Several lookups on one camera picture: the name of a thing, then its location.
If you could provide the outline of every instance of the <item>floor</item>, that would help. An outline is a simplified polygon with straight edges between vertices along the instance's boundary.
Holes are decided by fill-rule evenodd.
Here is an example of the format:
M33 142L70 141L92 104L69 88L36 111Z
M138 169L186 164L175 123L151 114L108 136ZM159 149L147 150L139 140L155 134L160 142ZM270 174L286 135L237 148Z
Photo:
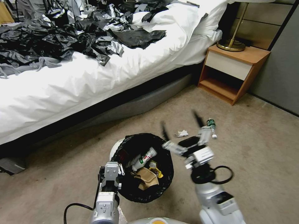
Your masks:
M246 223L299 223L299 119L249 94L231 106L195 86L145 114L87 128L40 148L27 158L24 172L1 173L0 223L62 223L69 203L92 206L99 166L117 140L141 132L161 136L162 120L174 141L181 140L174 137L178 130L194 135L191 109L216 121L212 166L235 171L224 187L235 196ZM138 204L121 197L128 221L165 216L200 224L190 171L178 156L173 155L173 163L173 182L159 199ZM90 216L87 209L70 208L68 224L89 223Z

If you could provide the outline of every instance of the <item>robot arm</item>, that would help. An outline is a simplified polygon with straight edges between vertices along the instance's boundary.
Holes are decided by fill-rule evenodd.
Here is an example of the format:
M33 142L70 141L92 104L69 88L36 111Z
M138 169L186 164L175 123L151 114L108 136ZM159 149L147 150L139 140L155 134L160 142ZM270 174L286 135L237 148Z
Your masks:
M123 175L125 175L123 167L117 162L107 162L105 167L100 168L91 224L118 224L117 193L121 189L119 176Z
M186 168L192 169L191 179L196 184L196 194L202 205L200 219L203 224L245 224L235 198L221 186L233 178L233 171L227 166L218 166L214 169L210 167L209 162L214 157L214 153L207 146L211 129L203 125L202 119L195 112L194 116L200 128L197 136L176 144L169 139L162 124L165 139L162 146L185 157ZM215 171L219 168L228 169L231 172L230 178L217 181Z

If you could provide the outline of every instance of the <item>white drawer front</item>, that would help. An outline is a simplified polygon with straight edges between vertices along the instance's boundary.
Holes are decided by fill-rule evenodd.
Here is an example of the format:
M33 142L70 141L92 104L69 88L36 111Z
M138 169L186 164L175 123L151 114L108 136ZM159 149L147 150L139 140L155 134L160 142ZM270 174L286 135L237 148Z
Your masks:
M241 80L245 80L252 66L213 51L209 51L206 65Z

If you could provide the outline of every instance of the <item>gray wall panel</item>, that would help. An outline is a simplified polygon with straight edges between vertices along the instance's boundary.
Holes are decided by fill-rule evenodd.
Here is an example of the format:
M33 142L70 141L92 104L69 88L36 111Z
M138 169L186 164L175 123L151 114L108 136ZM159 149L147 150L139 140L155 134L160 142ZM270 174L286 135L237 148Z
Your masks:
M245 3L241 3L237 18L240 18ZM281 25L289 13L291 5L249 3L244 19Z
M295 10L255 79L251 92L299 114L299 8Z
M231 36L235 31L238 21L239 19L235 19L233 23L230 30ZM278 25L243 20L236 37L250 40L252 46L267 50L279 28L280 26Z

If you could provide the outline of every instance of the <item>white duvet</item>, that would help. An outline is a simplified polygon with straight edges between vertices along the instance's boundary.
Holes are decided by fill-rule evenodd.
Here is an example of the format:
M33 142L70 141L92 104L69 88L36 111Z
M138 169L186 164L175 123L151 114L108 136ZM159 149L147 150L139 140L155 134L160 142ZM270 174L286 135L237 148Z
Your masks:
M221 32L192 35L206 7L174 3L158 13L151 23L133 23L147 31L166 30L166 37L146 49L124 46L122 57L112 55L105 67L95 59L75 52L61 67L26 71L0 79L0 144L92 106L183 65L199 63Z

